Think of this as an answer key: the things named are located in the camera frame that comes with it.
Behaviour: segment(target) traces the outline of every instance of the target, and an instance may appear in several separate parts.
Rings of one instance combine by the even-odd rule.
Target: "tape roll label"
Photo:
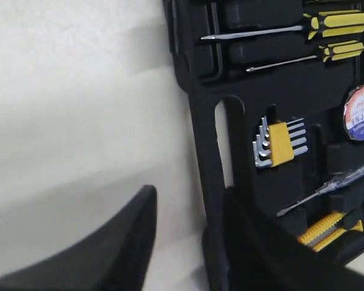
[[[364,86],[350,94],[344,107],[346,132],[356,141],[364,141]]]

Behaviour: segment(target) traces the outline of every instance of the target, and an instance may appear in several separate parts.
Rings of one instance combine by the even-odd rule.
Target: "white backdrop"
[[[161,0],[0,0],[0,275],[154,184],[144,289],[207,290],[189,106],[167,46]]]

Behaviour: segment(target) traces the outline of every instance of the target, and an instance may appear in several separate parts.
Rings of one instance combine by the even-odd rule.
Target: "screwdriver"
[[[253,32],[225,33],[220,35],[207,35],[201,37],[203,41],[228,40],[237,38],[248,38],[258,35],[269,35],[280,32],[307,31],[308,39],[312,39],[316,34],[323,38],[338,35],[350,35],[364,31],[364,12],[360,10],[342,10],[319,12],[317,15],[304,14],[304,24],[291,27],[256,30]]]
[[[248,73],[256,72],[263,69],[269,69],[278,67],[280,65],[292,64],[295,62],[307,61],[309,59],[321,59],[323,62],[327,60],[338,61],[339,59],[353,58],[361,55],[364,50],[364,45],[359,41],[346,41],[336,44],[329,44],[326,46],[320,46],[315,55],[305,56],[303,58],[292,59],[290,61],[276,62],[269,65],[263,65],[261,67],[249,67],[246,69]]]
[[[299,201],[298,203],[293,204],[290,207],[282,209],[277,213],[277,217],[283,216],[288,213],[290,210],[302,205],[305,202],[313,199],[314,197],[320,196],[325,193],[329,193],[335,191],[337,189],[346,187],[360,178],[364,177],[364,166],[358,168],[357,170],[348,171],[339,175],[334,176],[330,181],[324,183],[321,188],[314,192],[314,194],[306,197],[305,199]]]

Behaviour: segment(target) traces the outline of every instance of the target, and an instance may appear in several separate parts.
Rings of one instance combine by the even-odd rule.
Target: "tool kit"
[[[164,0],[164,9],[189,95],[211,290],[237,290],[226,241],[238,222],[227,213],[256,210],[341,265],[363,253],[364,0]],[[220,102],[231,189],[217,144]]]

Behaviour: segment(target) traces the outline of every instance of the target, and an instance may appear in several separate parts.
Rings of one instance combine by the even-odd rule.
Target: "black plastic case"
[[[312,194],[333,174],[364,165],[364,142],[352,142],[342,126],[348,93],[364,84],[361,57],[334,64],[306,61],[250,73],[250,64],[270,63],[312,54],[322,44],[361,40],[364,33],[307,41],[302,33],[279,33],[229,42],[203,43],[200,37],[299,22],[304,13],[362,9],[364,0],[164,0],[170,50],[179,85],[189,95],[201,185],[207,214],[204,255],[211,290],[231,290],[223,241],[225,186],[217,144],[215,108],[224,101],[234,174],[233,195],[253,204],[284,231],[298,236],[332,211],[357,210],[364,217],[364,179],[317,198],[276,218],[276,213]],[[273,169],[254,164],[252,139],[260,118],[304,118],[309,151]],[[364,234],[343,236],[322,251],[346,263],[364,251]]]

